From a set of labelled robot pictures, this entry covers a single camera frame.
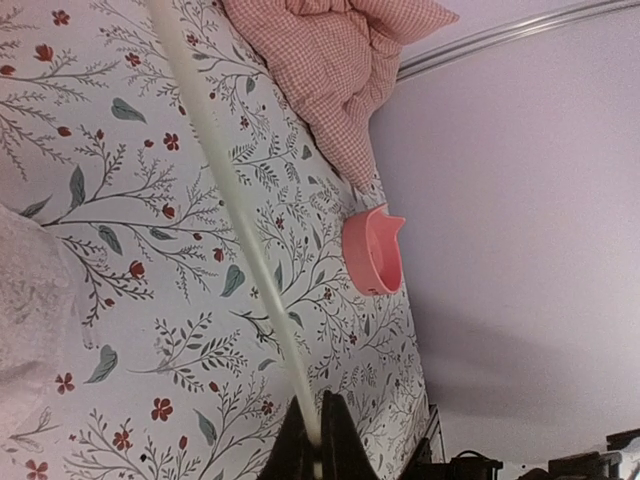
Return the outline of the striped pet tent fabric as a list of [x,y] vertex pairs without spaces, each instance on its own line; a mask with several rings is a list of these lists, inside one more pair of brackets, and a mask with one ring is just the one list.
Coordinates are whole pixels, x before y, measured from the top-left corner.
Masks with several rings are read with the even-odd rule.
[[62,358],[76,288],[55,238],[1,208],[1,439],[40,407]]

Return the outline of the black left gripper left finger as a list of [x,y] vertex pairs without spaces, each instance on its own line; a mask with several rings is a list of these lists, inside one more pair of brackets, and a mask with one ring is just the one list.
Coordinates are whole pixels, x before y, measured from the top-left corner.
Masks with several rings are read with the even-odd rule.
[[315,450],[294,397],[262,470],[262,480],[312,480],[314,463]]

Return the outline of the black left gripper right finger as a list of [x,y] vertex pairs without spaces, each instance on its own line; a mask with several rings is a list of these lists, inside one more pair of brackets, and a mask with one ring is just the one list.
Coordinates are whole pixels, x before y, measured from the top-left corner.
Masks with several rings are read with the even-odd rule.
[[321,411],[322,478],[378,480],[344,398],[325,390]]

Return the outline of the white flexible tent pole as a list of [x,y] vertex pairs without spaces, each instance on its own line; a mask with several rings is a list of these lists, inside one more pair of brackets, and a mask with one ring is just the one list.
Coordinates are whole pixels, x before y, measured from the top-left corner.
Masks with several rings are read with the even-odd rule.
[[240,184],[226,145],[226,135],[216,116],[204,103],[206,82],[197,72],[189,53],[182,29],[169,1],[147,3],[154,30],[166,52],[190,122],[209,163],[209,168],[220,189],[234,231],[256,283],[260,298],[282,352],[282,362],[298,400],[307,437],[315,450],[314,479],[322,478],[320,459],[321,418],[311,390],[304,360],[293,333],[288,328],[288,314],[282,303],[278,284],[270,272],[262,243],[256,231],[252,213],[246,207]]

